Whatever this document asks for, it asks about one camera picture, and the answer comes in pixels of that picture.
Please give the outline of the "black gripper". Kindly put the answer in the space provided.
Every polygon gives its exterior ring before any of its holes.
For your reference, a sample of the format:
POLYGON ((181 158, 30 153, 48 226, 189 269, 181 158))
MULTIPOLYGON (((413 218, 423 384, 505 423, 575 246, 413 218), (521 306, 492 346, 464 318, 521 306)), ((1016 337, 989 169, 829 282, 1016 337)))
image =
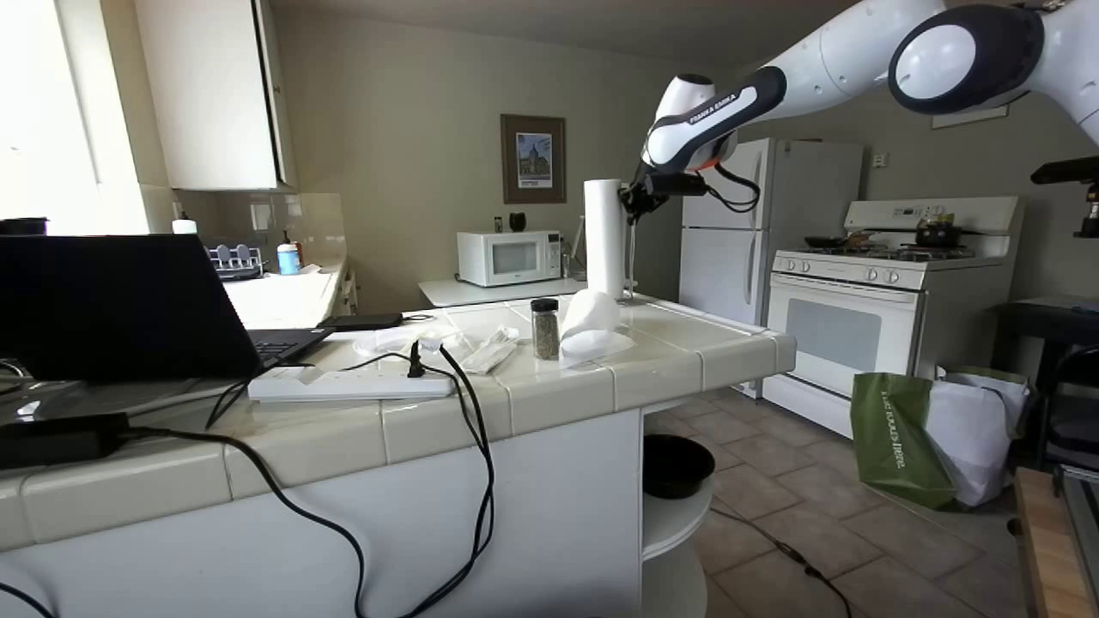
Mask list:
POLYGON ((702 194, 708 182, 677 169, 638 169, 622 188, 622 207, 633 218, 658 210, 673 194, 702 194))

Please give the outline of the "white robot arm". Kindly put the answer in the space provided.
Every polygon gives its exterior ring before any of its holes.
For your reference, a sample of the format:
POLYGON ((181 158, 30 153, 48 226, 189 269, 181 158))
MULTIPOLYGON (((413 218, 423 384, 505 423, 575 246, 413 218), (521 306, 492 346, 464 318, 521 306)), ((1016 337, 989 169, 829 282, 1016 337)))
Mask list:
POLYGON ((854 0, 733 89, 673 76, 638 147, 638 172, 622 188, 626 211, 704 194, 702 172, 733 152, 742 126, 821 113, 877 81, 915 113, 961 113, 1040 93, 1099 139, 1099 0, 854 0))

